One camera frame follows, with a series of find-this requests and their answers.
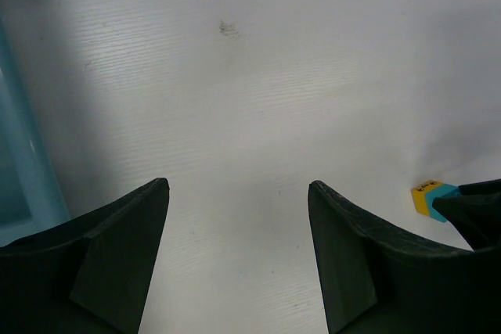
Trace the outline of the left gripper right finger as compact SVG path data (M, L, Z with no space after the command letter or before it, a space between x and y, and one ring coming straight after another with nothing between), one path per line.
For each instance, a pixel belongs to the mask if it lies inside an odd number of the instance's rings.
M426 239L322 181L309 186L308 214L329 332L499 332L500 247Z

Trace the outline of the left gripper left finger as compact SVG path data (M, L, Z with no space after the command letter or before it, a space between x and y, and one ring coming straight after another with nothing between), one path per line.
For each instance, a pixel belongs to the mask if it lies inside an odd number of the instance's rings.
M137 333L169 203L166 178L1 248L3 333Z

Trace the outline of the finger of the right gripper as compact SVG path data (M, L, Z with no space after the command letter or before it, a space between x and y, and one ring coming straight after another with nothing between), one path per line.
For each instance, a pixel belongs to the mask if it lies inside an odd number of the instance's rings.
M442 196L432 206L477 251L500 247L500 180L460 185L458 196Z

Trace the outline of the blue yellow lego cube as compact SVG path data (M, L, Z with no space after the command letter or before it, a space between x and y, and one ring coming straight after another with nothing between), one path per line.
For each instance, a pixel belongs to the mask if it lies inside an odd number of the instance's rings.
M436 198L460 195L461 193L457 186L435 180L428 180L411 189L411 196L416 212L441 223L446 223L447 219L433 207L433 201Z

